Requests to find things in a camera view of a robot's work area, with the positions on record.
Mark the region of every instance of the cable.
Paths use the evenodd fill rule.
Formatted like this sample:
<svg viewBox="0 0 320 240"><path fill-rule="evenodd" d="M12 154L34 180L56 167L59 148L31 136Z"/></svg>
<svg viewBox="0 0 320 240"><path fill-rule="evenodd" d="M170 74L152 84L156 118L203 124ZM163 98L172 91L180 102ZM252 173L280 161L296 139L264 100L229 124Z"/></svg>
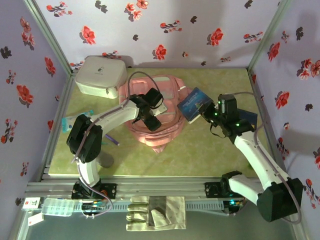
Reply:
<svg viewBox="0 0 320 240"><path fill-rule="evenodd" d="M249 92L249 91L241 91L241 92L236 92L233 93L233 95L240 95L240 94L249 94L254 96L254 98L257 100L258 98L256 97L256 95L253 92ZM262 104L263 106L263 111L266 113L266 109L265 106ZM301 213L301 209L298 203L298 200L296 198L296 196L294 195L294 193L292 192L291 188L289 187L289 185L287 184L286 180L281 176L281 174L279 173L279 171L277 170L277 168L272 164L272 162L269 160L269 158L267 157L267 155L264 153L264 151L261 149L259 143L258 143L258 131L260 129L262 129L262 127L264 126L265 122L264 119L262 118L262 123L261 125L254 131L254 144L256 145L258 151L263 155L263 157L265 158L265 160L267 161L267 163L270 165L270 167L272 168L272 170L274 171L274 173L279 177L279 179L281 180L281 182L284 184L284 186L286 187L286 189L288 190L290 197L292 198L294 205L296 207L297 213L298 213L298 219L296 221L290 221L286 218L282 218L285 222L290 223L290 224L299 224L301 222L302 219L302 213Z"/></svg>
<svg viewBox="0 0 320 240"><path fill-rule="evenodd" d="M110 114L112 114L112 113L115 113L115 112L118 111L118 110L121 110L122 108L124 108L124 107L128 104L128 102L129 102L129 100L130 100L130 80L132 79L132 77L133 77L135 74L144 74L144 75L146 75L148 78L151 79L151 81L154 83L156 89L160 92L160 89L159 89L157 83L155 82L155 80L154 80L150 75L148 75L147 73L145 73L145 72L143 72L143 71L135 71L135 72L133 72L133 73L129 76L129 78L128 78L128 83L127 83L128 97L126 98L126 100L124 101L124 103L123 103L120 107L104 113L103 115L101 115L100 117L98 117L96 120L94 120L94 121L89 125L89 127L88 127L87 130L85 131L85 133L84 133L84 135L83 135L83 138L82 138L82 141L81 141L81 143L80 143L80 145L79 145L79 147L78 147L78 149L77 149L77 151L76 151L76 153L75 153L75 155L74 155L74 157L73 157L73 159L72 159L72 161L71 161L71 163L73 163L74 161L76 161L77 170L78 170L78 173L79 173L79 179L80 179L80 181L83 182L83 184L84 184L88 189L90 189L91 191L95 192L96 194L102 196L103 198L107 199L107 200L110 202L110 207L109 207L108 209L104 210L103 212L97 213L97 214L92 214L91 216L85 215L84 212L82 211L82 214L83 214L86 218L93 218L93 219L94 219L95 217L98 217L98 216L100 216L100 215L102 215L102 214L105 214L105 213L109 212L109 211L112 209L112 207L113 207L113 203L112 203L111 199L110 199L107 195L103 194L102 192L99 192L99 191L95 190L94 188L92 188L92 187L85 181L85 179L84 179L84 177L82 176L82 173L81 173L81 171L80 171L80 166L79 166L80 163L79 163L79 158L78 158L78 156L79 156L79 154L80 154L81 149L83 148L83 146L84 146L84 144L85 144L85 140L86 140L86 138L87 138L87 136L88 136L88 134L89 134L89 132L90 132L90 129L91 129L97 122L99 122L100 120L104 119L106 116L108 116L108 115L110 115Z"/></svg>

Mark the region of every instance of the table surface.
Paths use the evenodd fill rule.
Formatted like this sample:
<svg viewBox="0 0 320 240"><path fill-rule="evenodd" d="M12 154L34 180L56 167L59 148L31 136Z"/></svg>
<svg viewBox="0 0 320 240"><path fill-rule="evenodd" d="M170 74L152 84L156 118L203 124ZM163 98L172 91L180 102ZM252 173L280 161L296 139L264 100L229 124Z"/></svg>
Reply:
<svg viewBox="0 0 320 240"><path fill-rule="evenodd" d="M252 92L247 71L243 69L185 69L185 68L128 68L128 76L135 71L143 71L151 76L168 74L181 78L191 89L198 87L215 102L219 94ZM238 108L258 113L253 96L241 94L236 96ZM74 116L93 110L94 114L119 104L119 99L109 99L82 94L75 86L65 116ZM109 168L98 165L98 172L103 176L171 176L171 177L220 177L231 171L241 171L247 177L257 175L250 167L244 155L231 144L228 138L221 139L210 133L210 124L202 117L194 123L185 123L181 134L171 141L163 152L155 153L151 147L134 139L124 124L114 128L108 134L120 142L114 145L104 138L101 151L112 155L114 164ZM213 132L222 134L220 128ZM71 164L73 155L66 144L69 133L60 133L52 162L49 168L51 176L77 176L76 164ZM259 139L267 148L264 131Z"/></svg>

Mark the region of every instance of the red flower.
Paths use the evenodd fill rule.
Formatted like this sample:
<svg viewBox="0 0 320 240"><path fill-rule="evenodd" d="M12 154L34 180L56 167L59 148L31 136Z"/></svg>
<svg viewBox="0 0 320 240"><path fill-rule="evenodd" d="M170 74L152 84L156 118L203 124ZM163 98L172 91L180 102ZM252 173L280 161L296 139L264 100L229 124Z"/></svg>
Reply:
<svg viewBox="0 0 320 240"><path fill-rule="evenodd" d="M222 33L220 28L217 28L215 30L215 32L213 32L211 34L211 45L212 46L218 46L219 45L219 41L222 39L222 37L224 36L224 34Z"/></svg>
<svg viewBox="0 0 320 240"><path fill-rule="evenodd" d="M271 62L273 58L275 58L279 53L280 42L277 42L272 46L269 52L269 61Z"/></svg>
<svg viewBox="0 0 320 240"><path fill-rule="evenodd" d="M256 83L256 78L257 78L257 75L254 74L254 75L252 76L252 82L253 82L253 84Z"/></svg>
<svg viewBox="0 0 320 240"><path fill-rule="evenodd" d="M24 102L32 104L34 96L30 94L30 91L26 86L18 84L16 89L18 91L18 95Z"/></svg>
<svg viewBox="0 0 320 240"><path fill-rule="evenodd" d="M316 61L315 64L311 65L311 76L314 78L320 74L320 60Z"/></svg>
<svg viewBox="0 0 320 240"><path fill-rule="evenodd" d="M309 178L307 180L305 180L305 181L309 186L312 186L312 181Z"/></svg>
<svg viewBox="0 0 320 240"><path fill-rule="evenodd" d="M53 120L50 120L48 121L48 128L49 128L49 131L51 132L52 130L52 126L54 125L54 121Z"/></svg>
<svg viewBox="0 0 320 240"><path fill-rule="evenodd" d="M31 27L29 22L27 22L23 17L20 18L20 24L23 27L23 30L28 33L29 31L31 31Z"/></svg>
<svg viewBox="0 0 320 240"><path fill-rule="evenodd" d="M27 36L27 34L25 34L24 31L21 33L21 36L22 36L22 41L28 42L28 36Z"/></svg>
<svg viewBox="0 0 320 240"><path fill-rule="evenodd" d="M129 12L133 12L135 10L135 6L133 3L128 3L125 7Z"/></svg>
<svg viewBox="0 0 320 240"><path fill-rule="evenodd" d="M32 36L32 33L30 33L30 35L29 35L29 42L32 46L34 46L36 44L35 38L34 38L34 36Z"/></svg>
<svg viewBox="0 0 320 240"><path fill-rule="evenodd" d="M138 2L136 3L136 5L140 8L140 9L147 9L148 6L148 2L145 0L137 0Z"/></svg>
<svg viewBox="0 0 320 240"><path fill-rule="evenodd" d="M155 55L159 60L164 60L166 54L167 49L165 49L165 47L162 44L155 48Z"/></svg>
<svg viewBox="0 0 320 240"><path fill-rule="evenodd" d="M318 164L318 169L320 169L320 155L315 158L315 164Z"/></svg>
<svg viewBox="0 0 320 240"><path fill-rule="evenodd" d="M140 16L142 16L141 11L134 11L133 12L133 19L134 20L139 20Z"/></svg>
<svg viewBox="0 0 320 240"><path fill-rule="evenodd" d="M90 45L92 44L96 44L95 42L95 32L92 31L89 27L84 26L82 29L82 36L84 37L84 39L86 40L86 42Z"/></svg>
<svg viewBox="0 0 320 240"><path fill-rule="evenodd" d="M290 93L288 91L283 92L275 101L275 105L279 110L281 107L284 107L288 103Z"/></svg>
<svg viewBox="0 0 320 240"><path fill-rule="evenodd" d="M46 69L53 75L56 73L56 68L54 67L54 63L51 61L51 58L49 57L45 57L44 58L45 61L45 66Z"/></svg>
<svg viewBox="0 0 320 240"><path fill-rule="evenodd" d="M308 72L308 70L304 70L299 77L301 78L301 80L307 80L309 76L310 73Z"/></svg>
<svg viewBox="0 0 320 240"><path fill-rule="evenodd" d="M312 64L311 58L308 58L308 59L304 60L304 67L306 69L309 68L310 64Z"/></svg>

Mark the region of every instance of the white glove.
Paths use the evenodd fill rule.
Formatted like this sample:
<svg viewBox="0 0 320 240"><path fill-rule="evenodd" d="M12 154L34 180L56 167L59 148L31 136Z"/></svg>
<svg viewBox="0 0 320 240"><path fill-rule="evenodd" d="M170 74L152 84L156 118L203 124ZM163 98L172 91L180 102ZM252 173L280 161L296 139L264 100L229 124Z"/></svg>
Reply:
<svg viewBox="0 0 320 240"><path fill-rule="evenodd" d="M186 229L182 196L133 196L126 215L127 231Z"/></svg>

